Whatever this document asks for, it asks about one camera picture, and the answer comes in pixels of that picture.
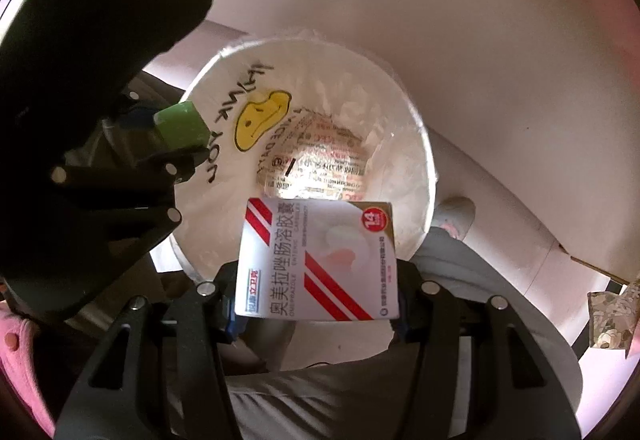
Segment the green block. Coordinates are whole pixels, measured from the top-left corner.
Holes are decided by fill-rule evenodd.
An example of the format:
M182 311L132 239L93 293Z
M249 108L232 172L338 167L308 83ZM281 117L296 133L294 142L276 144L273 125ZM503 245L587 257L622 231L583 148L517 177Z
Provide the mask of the green block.
M206 148L208 145L209 129L191 101L156 112L153 122L169 151Z

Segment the grey slipper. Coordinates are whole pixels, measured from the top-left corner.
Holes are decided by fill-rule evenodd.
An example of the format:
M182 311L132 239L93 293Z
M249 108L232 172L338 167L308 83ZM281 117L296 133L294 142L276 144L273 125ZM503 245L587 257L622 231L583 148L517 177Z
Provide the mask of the grey slipper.
M476 206L463 196L450 197L434 211L432 227L446 231L452 238L463 241L471 230L476 216Z

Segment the patterned paper scrap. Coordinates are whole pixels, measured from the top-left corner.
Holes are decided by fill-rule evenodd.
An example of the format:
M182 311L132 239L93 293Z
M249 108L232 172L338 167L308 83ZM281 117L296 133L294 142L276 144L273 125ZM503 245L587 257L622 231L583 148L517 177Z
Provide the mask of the patterned paper scrap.
M639 321L639 279L620 294L590 292L587 301L590 347L623 350L628 356Z

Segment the white red medicine box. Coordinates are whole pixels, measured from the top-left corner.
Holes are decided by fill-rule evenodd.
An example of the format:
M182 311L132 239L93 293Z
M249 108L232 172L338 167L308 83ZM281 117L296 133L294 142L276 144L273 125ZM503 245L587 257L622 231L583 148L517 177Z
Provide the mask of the white red medicine box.
M398 318L392 206L250 198L234 311L282 321Z

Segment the white lined trash bin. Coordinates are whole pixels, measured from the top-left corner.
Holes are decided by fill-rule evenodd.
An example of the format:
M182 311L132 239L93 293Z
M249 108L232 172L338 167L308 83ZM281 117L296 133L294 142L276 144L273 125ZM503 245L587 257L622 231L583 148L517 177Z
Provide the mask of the white lined trash bin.
M422 244L435 208L431 142L386 65L319 37L245 39L184 97L209 130L206 161L176 191L170 244L190 278L210 280L236 259L253 196L386 202L397 256Z

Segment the pink floral bed sheet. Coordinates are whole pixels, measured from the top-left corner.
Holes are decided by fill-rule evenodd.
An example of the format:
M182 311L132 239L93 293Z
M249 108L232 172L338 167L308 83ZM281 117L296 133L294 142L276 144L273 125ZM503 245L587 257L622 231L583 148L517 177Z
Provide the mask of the pink floral bed sheet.
M34 362L34 337L38 326L13 313L1 303L1 374L6 376L18 402L37 423L37 429L52 439L55 423L38 386Z

